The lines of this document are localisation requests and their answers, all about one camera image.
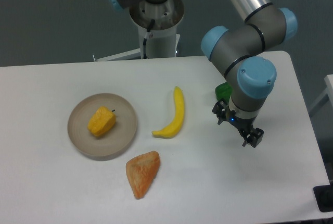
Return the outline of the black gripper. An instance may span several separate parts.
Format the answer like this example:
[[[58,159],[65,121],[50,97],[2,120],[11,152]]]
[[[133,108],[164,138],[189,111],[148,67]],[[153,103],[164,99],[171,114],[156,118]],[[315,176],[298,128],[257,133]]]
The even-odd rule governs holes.
[[[217,124],[228,121],[240,132],[244,142],[243,147],[250,145],[256,148],[262,141],[264,131],[260,128],[254,128],[253,122],[259,114],[259,110],[244,111],[235,105],[228,105],[224,99],[215,103],[213,114],[217,117]]]

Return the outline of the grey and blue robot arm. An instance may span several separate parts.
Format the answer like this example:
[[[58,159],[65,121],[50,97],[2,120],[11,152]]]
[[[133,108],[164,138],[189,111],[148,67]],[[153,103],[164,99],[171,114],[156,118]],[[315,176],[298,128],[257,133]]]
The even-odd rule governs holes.
[[[270,0],[231,0],[244,25],[231,31],[212,28],[201,50],[232,88],[230,99],[220,99],[213,107],[219,122],[233,125],[244,145],[256,147],[263,130],[253,123],[271,93],[277,71],[261,53],[293,37],[298,29],[294,13],[276,8]],[[138,28],[140,56],[175,57],[176,28],[182,21],[181,0],[111,0],[115,9],[128,8]]]

